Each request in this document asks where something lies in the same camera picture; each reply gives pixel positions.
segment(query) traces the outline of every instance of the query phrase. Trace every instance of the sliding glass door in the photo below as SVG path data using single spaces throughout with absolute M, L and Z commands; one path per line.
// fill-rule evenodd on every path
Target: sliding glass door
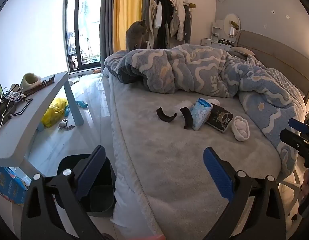
M 66 0 L 65 34 L 70 71 L 99 67 L 101 0 Z

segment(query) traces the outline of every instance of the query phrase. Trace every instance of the gray cat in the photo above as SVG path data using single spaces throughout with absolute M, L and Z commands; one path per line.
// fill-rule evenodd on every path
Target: gray cat
M 147 43 L 144 41 L 144 35 L 147 33 L 145 20 L 133 23 L 126 32 L 127 52 L 134 49 L 146 49 Z

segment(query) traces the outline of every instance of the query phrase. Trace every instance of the blanket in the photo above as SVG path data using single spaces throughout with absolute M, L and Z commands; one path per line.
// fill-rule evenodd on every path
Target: blanket
M 277 149 L 282 167 L 278 180 L 295 167 L 297 151 L 280 140 L 290 118 L 303 122 L 306 106 L 298 89 L 276 69 L 255 57 L 242 60 L 226 51 L 206 46 L 180 45 L 173 49 L 119 51 L 105 62 L 121 83 L 142 80 L 157 93 L 177 90 L 232 98 L 238 95 L 248 116 Z

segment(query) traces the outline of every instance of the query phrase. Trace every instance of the floor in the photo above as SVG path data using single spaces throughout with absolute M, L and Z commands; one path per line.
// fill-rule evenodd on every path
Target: floor
M 80 110 L 84 124 L 69 131 L 60 130 L 55 124 L 49 129 L 38 132 L 30 150 L 30 163 L 44 175 L 54 176 L 64 157 L 91 153 L 97 145 L 102 145 L 116 172 L 111 121 L 101 74 L 82 76 L 79 82 L 71 86 L 71 89 L 76 100 L 83 100 L 89 104 L 88 108 Z M 63 89 L 57 97 L 66 97 Z M 71 112 L 67 119 L 68 125 L 74 124 Z M 77 237 L 65 210 L 59 206 L 57 208 L 67 232 Z M 116 240 L 124 239 L 109 219 L 90 218 L 101 233 L 110 234 Z

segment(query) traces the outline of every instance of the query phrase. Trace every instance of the trash can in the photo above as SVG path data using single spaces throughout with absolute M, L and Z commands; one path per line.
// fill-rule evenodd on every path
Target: trash can
M 65 169 L 72 169 L 77 163 L 83 159 L 86 159 L 90 154 L 70 155 L 62 159 L 59 164 L 58 172 L 59 175 Z M 88 213 L 89 216 L 93 217 L 111 217 L 113 213 L 116 199 L 114 197 L 114 183 L 116 180 L 115 173 L 112 165 L 107 157 L 105 162 L 94 181 L 90 192 L 87 196 L 80 200 L 81 205 Z M 56 195 L 56 201 L 60 207 L 63 208 L 61 198 Z

